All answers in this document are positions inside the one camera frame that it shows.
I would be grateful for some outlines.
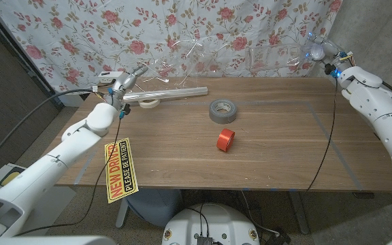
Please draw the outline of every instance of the floral curtain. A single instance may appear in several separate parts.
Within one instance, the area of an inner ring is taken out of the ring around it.
[[[97,84],[101,71],[140,63],[149,65],[147,76],[306,76],[313,63],[250,73],[244,49],[327,35],[341,3],[0,0],[0,17],[51,86],[66,91]]]

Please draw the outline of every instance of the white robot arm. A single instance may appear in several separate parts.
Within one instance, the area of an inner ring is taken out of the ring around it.
[[[331,41],[315,35],[310,35],[310,39],[321,44],[326,55],[333,58],[325,66],[326,74],[336,78],[344,98],[369,120],[392,159],[392,92],[381,87],[382,79],[378,76],[354,66]]]
[[[126,108],[121,102],[123,95],[147,70],[147,67],[140,66],[129,75],[123,73],[116,79],[110,94],[104,97],[107,103],[96,105],[87,118],[64,132],[62,142],[56,148],[0,189],[0,237],[19,233],[42,195],[108,133],[119,112],[123,116]]]

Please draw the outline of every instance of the gray wall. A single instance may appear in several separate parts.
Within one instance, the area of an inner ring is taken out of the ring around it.
[[[392,0],[344,0],[329,39],[392,86]],[[315,66],[311,77],[326,77]]]

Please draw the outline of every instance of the roll of duct tape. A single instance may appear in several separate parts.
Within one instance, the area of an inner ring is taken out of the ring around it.
[[[218,124],[231,123],[237,116],[237,107],[227,99],[216,99],[210,104],[210,118]]]

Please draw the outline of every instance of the table surface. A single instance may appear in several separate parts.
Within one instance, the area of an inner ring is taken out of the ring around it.
[[[162,101],[153,109],[131,106],[118,139],[128,137],[139,187],[174,189],[306,190],[319,168],[333,117],[334,87],[323,78],[199,78],[208,95]],[[230,99],[237,118],[210,120],[208,105]],[[91,95],[68,126],[86,118],[101,100]],[[110,132],[59,180],[91,186],[105,164]],[[216,147],[222,129],[235,131],[228,153]],[[99,185],[105,185],[105,172]],[[332,143],[311,191],[392,191],[391,159],[367,123],[337,94]]]

